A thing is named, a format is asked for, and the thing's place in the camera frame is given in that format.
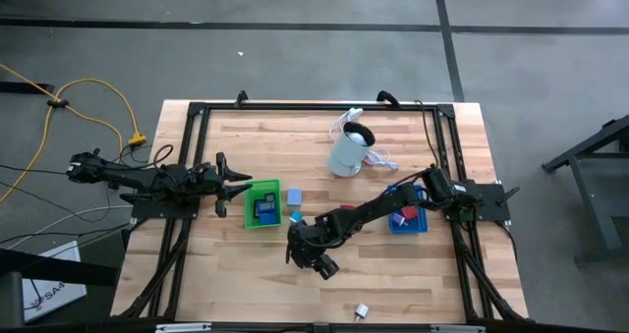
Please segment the blue plastic basket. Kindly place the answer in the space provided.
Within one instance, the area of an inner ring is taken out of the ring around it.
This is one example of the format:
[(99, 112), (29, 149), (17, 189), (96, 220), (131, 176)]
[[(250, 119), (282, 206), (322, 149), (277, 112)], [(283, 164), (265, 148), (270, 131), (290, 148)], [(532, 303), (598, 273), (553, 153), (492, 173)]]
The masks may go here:
[(389, 230), (393, 234), (421, 234), (426, 233), (429, 230), (428, 218), (426, 210), (422, 207), (419, 207), (420, 215), (418, 218), (412, 219), (410, 221), (406, 221), (406, 226), (397, 226), (393, 220), (392, 215), (394, 213), (401, 214), (401, 209), (395, 210), (394, 212), (388, 215), (388, 226)]

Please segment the silver bracket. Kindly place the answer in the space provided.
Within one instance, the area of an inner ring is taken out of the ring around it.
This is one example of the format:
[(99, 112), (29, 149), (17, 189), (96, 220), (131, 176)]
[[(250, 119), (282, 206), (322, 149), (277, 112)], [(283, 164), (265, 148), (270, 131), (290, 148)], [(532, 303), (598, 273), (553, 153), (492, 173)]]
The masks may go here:
[(430, 333), (486, 333), (486, 329), (482, 326), (475, 325), (455, 325), (440, 324), (432, 325)]
[(154, 333), (207, 333), (212, 330), (212, 324), (207, 322), (169, 323), (159, 324)]

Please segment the black metal bench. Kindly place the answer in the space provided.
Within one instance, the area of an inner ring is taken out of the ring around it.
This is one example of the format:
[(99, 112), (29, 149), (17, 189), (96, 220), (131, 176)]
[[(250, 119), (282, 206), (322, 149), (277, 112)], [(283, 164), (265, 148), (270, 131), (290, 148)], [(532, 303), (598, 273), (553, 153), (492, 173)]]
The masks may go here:
[(598, 132), (542, 165), (550, 174), (567, 166), (599, 234), (601, 247), (574, 257), (578, 266), (629, 261), (615, 222), (629, 222), (629, 114), (605, 123)]

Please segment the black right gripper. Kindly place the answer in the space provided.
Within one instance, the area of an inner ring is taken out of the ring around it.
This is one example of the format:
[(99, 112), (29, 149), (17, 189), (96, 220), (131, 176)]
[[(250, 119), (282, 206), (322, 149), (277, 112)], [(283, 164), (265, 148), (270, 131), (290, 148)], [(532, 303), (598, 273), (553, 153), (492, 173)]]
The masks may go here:
[(325, 251), (328, 245), (316, 243), (320, 230), (305, 222), (292, 223), (287, 232), (286, 263), (293, 262), (299, 268), (312, 269), (323, 280), (339, 271), (336, 262)]

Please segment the black beam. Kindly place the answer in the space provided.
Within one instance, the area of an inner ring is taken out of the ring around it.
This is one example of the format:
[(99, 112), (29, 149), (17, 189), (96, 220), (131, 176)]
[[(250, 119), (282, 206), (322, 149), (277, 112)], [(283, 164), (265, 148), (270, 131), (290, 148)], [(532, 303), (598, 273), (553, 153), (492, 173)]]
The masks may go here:
[(11, 272), (28, 279), (70, 284), (114, 286), (118, 281), (115, 267), (0, 249), (0, 276)]

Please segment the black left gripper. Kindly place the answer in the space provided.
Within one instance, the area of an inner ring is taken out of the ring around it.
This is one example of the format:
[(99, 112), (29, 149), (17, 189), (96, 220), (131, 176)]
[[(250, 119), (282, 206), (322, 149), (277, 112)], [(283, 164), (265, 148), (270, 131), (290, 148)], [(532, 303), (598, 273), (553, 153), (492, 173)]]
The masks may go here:
[[(225, 170), (226, 157), (223, 152), (216, 154), (214, 164), (204, 162), (196, 165), (191, 171), (191, 184), (193, 196), (215, 195), (215, 212), (219, 218), (227, 216), (225, 201), (227, 200), (227, 191), (225, 188)], [(238, 173), (235, 171), (228, 172), (229, 182), (247, 181), (252, 178), (251, 175)], [(251, 184), (243, 184), (228, 187), (228, 198), (245, 192), (252, 187)]]

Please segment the white box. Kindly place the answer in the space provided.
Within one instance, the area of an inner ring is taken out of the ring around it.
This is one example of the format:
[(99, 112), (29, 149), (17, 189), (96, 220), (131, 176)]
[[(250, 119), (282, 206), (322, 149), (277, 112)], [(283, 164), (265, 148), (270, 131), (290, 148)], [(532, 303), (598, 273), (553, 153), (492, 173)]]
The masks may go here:
[[(71, 241), (40, 255), (56, 259), (81, 261), (78, 242)], [(31, 322), (62, 306), (86, 296), (84, 284), (67, 284), (61, 281), (23, 279), (24, 319)]]

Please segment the white spot lamp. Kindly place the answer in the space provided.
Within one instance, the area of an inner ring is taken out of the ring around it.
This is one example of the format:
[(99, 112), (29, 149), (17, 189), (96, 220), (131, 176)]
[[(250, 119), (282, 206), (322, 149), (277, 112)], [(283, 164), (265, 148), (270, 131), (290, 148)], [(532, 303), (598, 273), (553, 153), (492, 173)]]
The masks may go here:
[(330, 172), (345, 178), (356, 176), (374, 143), (374, 134), (368, 127), (358, 122), (345, 123), (327, 160)]

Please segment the black aluminium table frame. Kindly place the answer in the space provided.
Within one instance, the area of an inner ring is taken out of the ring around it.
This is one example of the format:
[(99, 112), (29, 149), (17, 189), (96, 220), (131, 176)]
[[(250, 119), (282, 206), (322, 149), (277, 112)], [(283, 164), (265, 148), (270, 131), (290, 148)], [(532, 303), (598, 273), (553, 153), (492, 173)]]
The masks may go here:
[[(326, 167), (330, 125), (340, 104), (295, 110), (219, 111), (208, 121), (203, 155), (259, 180), (303, 193), (307, 220), (340, 204), (358, 205), (432, 162), (438, 142), (431, 115), (412, 103), (366, 111), (362, 120), (399, 168), (367, 168), (342, 179)], [(377, 220), (331, 252), (339, 272), (328, 280), (285, 261), (286, 230), (249, 230), (236, 198), (225, 218), (204, 200), (192, 225), (176, 316), (186, 321), (349, 323), (359, 303), (370, 323), (461, 323), (465, 319), (451, 228), (429, 214), (429, 230), (393, 235)]]

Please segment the green plastic basket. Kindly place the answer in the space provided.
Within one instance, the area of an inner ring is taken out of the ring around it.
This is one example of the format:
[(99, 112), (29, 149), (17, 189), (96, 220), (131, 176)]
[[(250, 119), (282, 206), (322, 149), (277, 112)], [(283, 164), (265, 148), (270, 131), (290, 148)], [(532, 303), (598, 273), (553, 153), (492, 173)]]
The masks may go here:
[[(260, 229), (269, 227), (278, 227), (282, 224), (282, 197), (281, 197), (281, 184), (279, 180), (258, 180), (249, 181), (252, 187), (245, 192), (245, 228), (246, 229)], [(264, 200), (264, 195), (268, 193), (275, 193), (276, 213), (280, 216), (281, 223), (276, 226), (269, 227), (256, 227), (255, 226), (255, 201)]]

